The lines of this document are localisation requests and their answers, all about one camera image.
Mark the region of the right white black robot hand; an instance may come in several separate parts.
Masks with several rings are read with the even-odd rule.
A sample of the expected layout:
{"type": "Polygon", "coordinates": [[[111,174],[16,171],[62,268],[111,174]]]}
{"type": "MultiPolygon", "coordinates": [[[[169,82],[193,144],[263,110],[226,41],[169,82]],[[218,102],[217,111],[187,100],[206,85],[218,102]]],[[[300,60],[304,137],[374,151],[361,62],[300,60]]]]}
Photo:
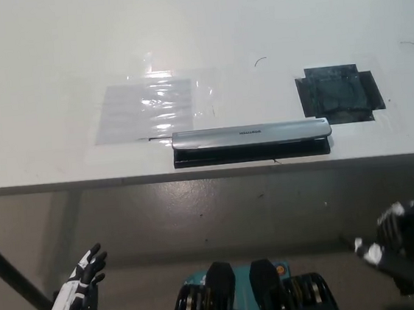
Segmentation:
{"type": "Polygon", "coordinates": [[[376,222],[373,242],[352,240],[355,254],[367,265],[414,286],[414,200],[394,202],[376,222]]]}

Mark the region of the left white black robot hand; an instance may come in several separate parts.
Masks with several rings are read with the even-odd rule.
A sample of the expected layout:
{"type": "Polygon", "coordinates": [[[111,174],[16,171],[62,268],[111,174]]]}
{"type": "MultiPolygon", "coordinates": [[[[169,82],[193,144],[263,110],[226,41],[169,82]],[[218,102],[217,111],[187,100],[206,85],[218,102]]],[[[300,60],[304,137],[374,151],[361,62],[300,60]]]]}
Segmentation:
{"type": "Polygon", "coordinates": [[[83,310],[89,302],[91,291],[105,279],[107,252],[95,244],[79,260],[69,278],[60,288],[52,310],[83,310]]]}

